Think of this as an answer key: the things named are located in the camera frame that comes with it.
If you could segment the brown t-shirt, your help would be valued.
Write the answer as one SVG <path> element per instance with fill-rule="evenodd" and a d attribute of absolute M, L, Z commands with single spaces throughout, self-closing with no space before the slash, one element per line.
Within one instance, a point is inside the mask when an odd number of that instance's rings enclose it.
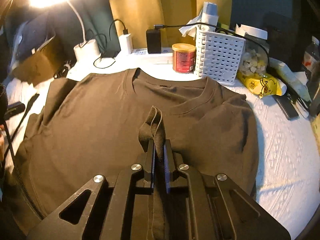
<path fill-rule="evenodd" d="M 188 164 L 253 194 L 258 137 L 246 97 L 210 78 L 166 81 L 136 68 L 50 84 L 16 153 L 36 207 L 48 215 L 95 175 L 116 176 L 143 152 L 152 125 Z"/>

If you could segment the cardboard box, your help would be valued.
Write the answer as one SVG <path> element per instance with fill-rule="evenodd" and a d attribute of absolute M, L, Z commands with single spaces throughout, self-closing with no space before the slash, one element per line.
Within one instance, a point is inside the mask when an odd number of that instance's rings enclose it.
<path fill-rule="evenodd" d="M 57 70 L 64 65 L 66 59 L 67 56 L 60 38 L 54 36 L 44 42 L 35 53 L 18 63 L 10 74 L 22 82 L 32 83 L 33 86 L 36 86 L 53 78 Z"/>

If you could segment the tablet with dark screen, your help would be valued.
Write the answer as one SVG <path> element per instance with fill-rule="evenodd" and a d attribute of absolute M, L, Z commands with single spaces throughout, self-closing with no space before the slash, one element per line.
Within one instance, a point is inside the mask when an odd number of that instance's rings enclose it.
<path fill-rule="evenodd" d="M 55 36 L 55 31 L 48 21 L 48 15 L 42 14 L 25 24 L 17 47 L 16 59 L 23 61 L 38 50 L 45 42 Z"/>

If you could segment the white power strip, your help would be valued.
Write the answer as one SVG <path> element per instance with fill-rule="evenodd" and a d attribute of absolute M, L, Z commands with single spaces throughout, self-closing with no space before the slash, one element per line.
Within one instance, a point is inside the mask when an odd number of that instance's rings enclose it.
<path fill-rule="evenodd" d="M 146 62 L 150 64 L 172 64 L 173 53 L 171 48 L 162 48 L 161 53 L 149 54 L 146 48 L 134 49 L 129 55 L 138 62 Z"/>

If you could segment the red gold can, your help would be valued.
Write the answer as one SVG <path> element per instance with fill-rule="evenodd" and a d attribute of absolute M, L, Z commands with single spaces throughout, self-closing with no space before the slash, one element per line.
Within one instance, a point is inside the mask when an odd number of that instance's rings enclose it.
<path fill-rule="evenodd" d="M 190 73 L 194 70 L 196 47 L 187 43 L 172 45 L 172 68 L 178 73 Z"/>

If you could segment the white perforated basket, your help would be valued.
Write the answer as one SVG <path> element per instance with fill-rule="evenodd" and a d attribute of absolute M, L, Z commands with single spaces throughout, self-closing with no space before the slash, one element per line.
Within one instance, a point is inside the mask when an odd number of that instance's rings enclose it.
<path fill-rule="evenodd" d="M 222 85 L 234 85 L 245 48 L 245 39 L 198 28 L 195 41 L 194 74 L 201 78 L 210 77 Z"/>

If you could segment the yellow snack bag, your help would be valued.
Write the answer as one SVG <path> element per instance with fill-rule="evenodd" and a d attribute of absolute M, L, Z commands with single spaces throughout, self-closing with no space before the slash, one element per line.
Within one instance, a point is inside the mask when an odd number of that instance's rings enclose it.
<path fill-rule="evenodd" d="M 246 76 L 242 72 L 238 72 L 237 78 L 252 94 L 259 96 L 259 98 L 273 95 L 283 96 L 287 91 L 287 86 L 283 81 L 267 73 Z"/>

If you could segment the white phone charger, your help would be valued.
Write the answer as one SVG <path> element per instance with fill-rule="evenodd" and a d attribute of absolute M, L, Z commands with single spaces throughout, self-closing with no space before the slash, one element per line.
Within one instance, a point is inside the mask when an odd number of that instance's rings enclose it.
<path fill-rule="evenodd" d="M 118 37 L 121 52 L 123 54 L 131 54 L 133 51 L 131 34 L 123 34 Z"/>

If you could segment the black power adapter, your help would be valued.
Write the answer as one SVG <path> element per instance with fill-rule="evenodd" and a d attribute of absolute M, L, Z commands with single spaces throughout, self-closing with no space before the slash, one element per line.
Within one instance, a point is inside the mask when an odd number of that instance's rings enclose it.
<path fill-rule="evenodd" d="M 146 31 L 146 45 L 149 54 L 161 53 L 161 31 L 159 29 L 148 29 Z"/>

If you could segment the teal curtain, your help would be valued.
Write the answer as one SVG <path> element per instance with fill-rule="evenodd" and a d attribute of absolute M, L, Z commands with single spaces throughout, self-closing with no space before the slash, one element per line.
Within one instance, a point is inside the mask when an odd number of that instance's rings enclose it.
<path fill-rule="evenodd" d="M 23 23 L 33 20 L 46 12 L 28 7 L 13 5 L 5 20 L 4 30 L 10 45 L 13 44 L 14 35 L 18 27 Z M 106 57 L 115 56 L 120 52 L 120 45 L 116 35 L 115 27 L 111 27 L 113 15 L 109 0 L 85 0 L 84 2 L 85 31 L 86 38 L 95 38 L 98 47 Z"/>

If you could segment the black smartphone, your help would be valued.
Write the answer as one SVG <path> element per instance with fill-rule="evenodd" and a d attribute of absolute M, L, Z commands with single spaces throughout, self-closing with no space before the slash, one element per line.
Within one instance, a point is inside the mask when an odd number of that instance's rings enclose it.
<path fill-rule="evenodd" d="M 287 96 L 272 96 L 278 106 L 280 107 L 281 111 L 284 113 L 287 120 L 295 120 L 299 117 L 298 112 L 295 110 L 291 101 L 287 98 Z"/>

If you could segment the clear jar white lid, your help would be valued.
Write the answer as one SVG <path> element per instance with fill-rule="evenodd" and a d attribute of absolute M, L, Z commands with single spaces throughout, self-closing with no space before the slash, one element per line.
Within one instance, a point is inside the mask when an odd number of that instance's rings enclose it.
<path fill-rule="evenodd" d="M 263 29 L 241 24 L 236 25 L 235 33 L 244 38 L 249 38 L 249 40 L 245 42 L 241 66 L 239 67 L 240 72 L 244 76 L 265 74 L 268 64 L 267 53 L 270 48 L 267 42 L 268 32 Z"/>

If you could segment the yellow curtain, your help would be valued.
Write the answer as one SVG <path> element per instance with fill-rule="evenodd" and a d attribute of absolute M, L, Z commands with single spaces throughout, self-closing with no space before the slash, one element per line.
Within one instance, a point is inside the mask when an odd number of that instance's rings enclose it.
<path fill-rule="evenodd" d="M 135 49 L 146 47 L 146 31 L 156 24 L 179 25 L 195 18 L 204 2 L 217 5 L 219 22 L 229 25 L 232 0 L 109 0 L 114 18 L 122 20 Z"/>

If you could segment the plastic water bottle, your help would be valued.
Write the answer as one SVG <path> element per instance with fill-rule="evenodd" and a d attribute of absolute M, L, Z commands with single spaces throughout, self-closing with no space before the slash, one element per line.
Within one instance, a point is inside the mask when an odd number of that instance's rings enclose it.
<path fill-rule="evenodd" d="M 304 52 L 302 61 L 302 68 L 306 73 L 308 80 L 311 79 L 312 74 L 315 72 L 316 63 L 319 61 L 319 40 L 312 36 L 310 45 L 307 46 Z"/>

